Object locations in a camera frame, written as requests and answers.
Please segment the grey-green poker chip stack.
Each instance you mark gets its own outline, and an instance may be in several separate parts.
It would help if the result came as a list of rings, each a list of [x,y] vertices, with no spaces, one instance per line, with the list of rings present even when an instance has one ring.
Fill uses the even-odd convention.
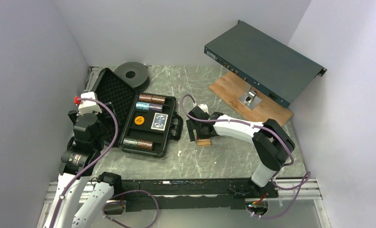
[[[125,138],[123,140],[123,146],[124,147],[132,147],[132,148],[137,148],[138,147],[139,141],[137,139],[133,138]]]

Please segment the dark brown poker chip stack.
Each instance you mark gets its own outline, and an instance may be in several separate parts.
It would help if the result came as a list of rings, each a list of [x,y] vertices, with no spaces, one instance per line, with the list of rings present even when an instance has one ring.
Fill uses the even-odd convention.
[[[137,147],[140,148],[140,149],[152,150],[153,149],[153,142],[138,140],[137,141]]]

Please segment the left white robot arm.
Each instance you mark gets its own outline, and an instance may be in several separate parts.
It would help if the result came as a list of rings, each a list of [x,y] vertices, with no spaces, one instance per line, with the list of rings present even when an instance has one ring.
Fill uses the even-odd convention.
[[[105,151],[104,138],[109,130],[109,117],[117,126],[111,109],[86,112],[84,108],[69,112],[74,136],[61,156],[58,185],[45,228],[89,228],[109,199],[115,200],[123,193],[122,178],[118,174],[103,172],[97,178],[87,200],[82,206],[80,198],[92,179],[98,159]]]

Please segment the red-brown poker chip stack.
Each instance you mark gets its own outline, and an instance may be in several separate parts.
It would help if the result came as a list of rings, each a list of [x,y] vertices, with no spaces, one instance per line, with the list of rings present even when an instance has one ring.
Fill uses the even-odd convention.
[[[165,104],[165,102],[166,102],[166,98],[163,97],[163,96],[153,95],[153,96],[151,97],[151,102],[152,102],[152,103],[155,103],[155,104],[161,104],[161,105],[163,105],[163,104]]]

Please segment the purple poker chip stack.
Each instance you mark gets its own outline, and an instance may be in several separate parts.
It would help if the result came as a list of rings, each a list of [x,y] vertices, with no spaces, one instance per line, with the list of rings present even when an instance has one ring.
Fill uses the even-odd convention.
[[[149,110],[156,111],[156,112],[162,112],[163,111],[163,105],[161,104],[149,104]]]

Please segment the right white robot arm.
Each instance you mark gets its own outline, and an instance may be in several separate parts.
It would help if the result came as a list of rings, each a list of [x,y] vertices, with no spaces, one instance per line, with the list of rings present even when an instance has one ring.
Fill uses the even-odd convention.
[[[204,124],[217,136],[228,136],[252,143],[256,149],[260,164],[251,176],[248,191],[254,197],[266,192],[268,182],[284,166],[294,163],[292,152],[295,143],[290,139],[279,123],[273,119],[265,122],[250,122],[232,118],[226,114],[208,115],[200,107],[185,112],[187,117],[197,123]]]

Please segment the red yellow card box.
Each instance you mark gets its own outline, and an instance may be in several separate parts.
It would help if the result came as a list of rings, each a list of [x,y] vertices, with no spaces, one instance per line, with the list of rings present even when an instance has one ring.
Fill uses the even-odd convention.
[[[211,146],[211,140],[210,139],[197,139],[196,140],[197,146]]]

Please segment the black poker set case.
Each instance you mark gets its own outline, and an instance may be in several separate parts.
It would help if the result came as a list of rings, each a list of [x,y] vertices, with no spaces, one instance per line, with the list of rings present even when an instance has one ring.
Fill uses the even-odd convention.
[[[163,111],[159,113],[167,114],[168,119],[165,131],[157,131],[151,129],[151,124],[154,114],[158,112],[137,110],[135,104],[140,102],[139,95],[142,93],[137,92],[116,76],[111,69],[104,68],[99,72],[92,91],[96,93],[99,101],[112,105],[119,126],[119,135],[115,145],[119,146],[122,151],[161,158],[165,155],[169,140],[180,140],[183,119],[176,112],[177,100],[174,96],[161,95],[166,98],[166,102],[163,104]],[[134,119],[139,115],[145,118],[145,123],[142,125],[134,123]],[[153,149],[124,147],[123,140],[125,138],[153,142]]]

